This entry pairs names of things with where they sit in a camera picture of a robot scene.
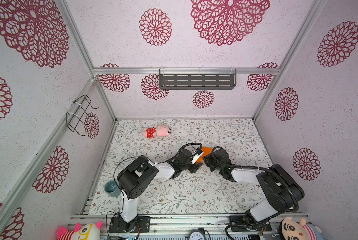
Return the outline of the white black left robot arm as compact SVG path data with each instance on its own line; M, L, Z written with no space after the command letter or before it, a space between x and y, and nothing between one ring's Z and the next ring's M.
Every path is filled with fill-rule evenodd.
M154 179L174 179L186 170L194 173L200 167L196 162L202 155L177 154L174 161L162 163L155 163L146 156L138 156L117 177L119 189L125 195L120 211L123 221L128 224L137 218L138 198Z

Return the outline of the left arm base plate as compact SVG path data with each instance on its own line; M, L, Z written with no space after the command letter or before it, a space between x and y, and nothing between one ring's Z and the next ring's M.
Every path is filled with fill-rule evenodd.
M111 219L109 233L148 233L150 231L151 217L136 217L126 223L120 215Z

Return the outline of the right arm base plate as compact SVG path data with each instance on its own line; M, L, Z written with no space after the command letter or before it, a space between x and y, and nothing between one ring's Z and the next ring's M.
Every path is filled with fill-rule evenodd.
M268 232L272 230L270 223L257 223L252 217L246 215L229 216L229 223L233 232Z

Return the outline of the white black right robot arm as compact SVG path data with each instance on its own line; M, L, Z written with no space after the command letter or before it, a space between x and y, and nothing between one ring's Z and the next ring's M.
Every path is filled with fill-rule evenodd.
M269 168L234 165L225 150L219 149L203 158L210 171L217 170L226 180L260 186L264 200L246 211L243 222L261 224L285 212L298 212L298 202L305 196L301 186L280 165Z

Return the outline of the orange square paper sheet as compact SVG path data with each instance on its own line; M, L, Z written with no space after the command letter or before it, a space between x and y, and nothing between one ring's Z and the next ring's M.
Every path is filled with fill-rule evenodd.
M197 159L196 163L201 163L203 161L203 158L211 153L212 148L202 147L202 151L203 151L203 155Z

